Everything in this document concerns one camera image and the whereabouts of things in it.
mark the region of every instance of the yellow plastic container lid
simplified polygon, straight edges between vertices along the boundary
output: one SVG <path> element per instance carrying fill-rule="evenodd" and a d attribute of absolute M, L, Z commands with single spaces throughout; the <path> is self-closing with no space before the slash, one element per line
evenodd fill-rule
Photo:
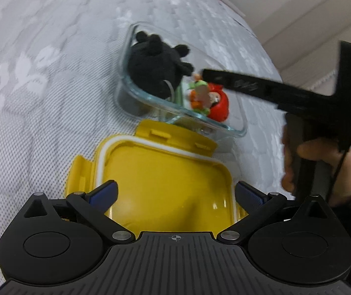
<path fill-rule="evenodd" d="M 218 232 L 245 216 L 227 168 L 212 158 L 216 143 L 190 130 L 143 120 L 135 136 L 103 140 L 94 160 L 77 156 L 66 194 L 118 183 L 107 215 L 136 236 L 143 231 Z"/>

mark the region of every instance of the mattress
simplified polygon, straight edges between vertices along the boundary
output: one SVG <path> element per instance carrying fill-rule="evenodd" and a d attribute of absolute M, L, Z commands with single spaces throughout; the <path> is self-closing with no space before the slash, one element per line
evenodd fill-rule
<path fill-rule="evenodd" d="M 0 0 L 0 236 L 33 192 L 63 197 L 76 155 L 92 159 L 102 139 L 133 134 L 138 121 L 111 94 L 127 29 L 138 21 L 228 70 L 280 80 L 248 25 L 217 0 Z M 248 132 L 217 135 L 215 157 L 234 182 L 281 191 L 282 113 L 247 96 L 232 101 L 244 107 Z"/>

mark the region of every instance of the black object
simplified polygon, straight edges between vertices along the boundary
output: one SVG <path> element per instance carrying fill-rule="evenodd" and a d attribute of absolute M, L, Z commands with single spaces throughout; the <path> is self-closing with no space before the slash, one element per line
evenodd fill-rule
<path fill-rule="evenodd" d="M 184 75 L 191 76 L 193 66 L 182 62 L 189 53 L 186 45 L 171 48 L 159 35 L 148 36 L 140 31 L 137 43 L 131 47 L 128 73 L 132 81 L 143 91 L 167 99 L 174 94 Z"/>
<path fill-rule="evenodd" d="M 119 230 L 129 231 L 88 204 L 88 194 L 70 194 L 64 203 L 36 193 L 0 239 L 7 279 L 0 295 L 351 295 L 343 281 L 351 239 L 321 197 L 300 206 L 243 182 L 235 191 L 249 196 L 237 200 L 250 214 L 216 240 L 209 232 L 143 232 L 138 240 L 133 234 L 119 240 L 113 238 Z M 229 239 L 232 234 L 239 238 Z"/>
<path fill-rule="evenodd" d="M 310 194 L 328 199 L 334 181 L 331 168 L 323 162 L 301 159 L 296 148 L 304 141 L 320 136 L 336 138 L 339 151 L 351 146 L 351 43 L 341 41 L 335 93 L 316 94 L 294 86 L 245 74 L 203 70 L 205 81 L 227 89 L 273 102 L 286 115 L 290 148 L 293 153 L 294 195 L 304 201 Z"/>

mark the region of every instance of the metal screw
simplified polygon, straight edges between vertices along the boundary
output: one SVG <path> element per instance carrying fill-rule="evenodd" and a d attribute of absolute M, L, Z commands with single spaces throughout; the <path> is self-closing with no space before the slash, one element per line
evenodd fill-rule
<path fill-rule="evenodd" d="M 113 233 L 112 237 L 116 239 L 117 241 L 125 241 L 129 238 L 132 237 L 132 234 L 130 232 L 127 232 L 125 230 L 119 230 L 115 233 Z"/>
<path fill-rule="evenodd" d="M 234 241 L 240 237 L 240 234 L 234 230 L 226 230 L 221 233 L 221 237 L 223 239 L 227 239 L 228 241 Z"/>

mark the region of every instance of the black plush toy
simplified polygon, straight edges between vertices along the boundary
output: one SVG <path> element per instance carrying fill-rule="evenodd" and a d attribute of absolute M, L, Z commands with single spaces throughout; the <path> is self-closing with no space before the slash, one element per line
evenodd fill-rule
<path fill-rule="evenodd" d="M 140 31 L 137 43 L 132 46 L 128 62 L 128 72 L 132 81 L 145 92 L 161 99 L 174 94 L 184 75 L 191 76 L 192 64 L 182 62 L 189 53 L 184 44 L 174 48 L 162 42 L 157 34 L 148 36 Z"/>

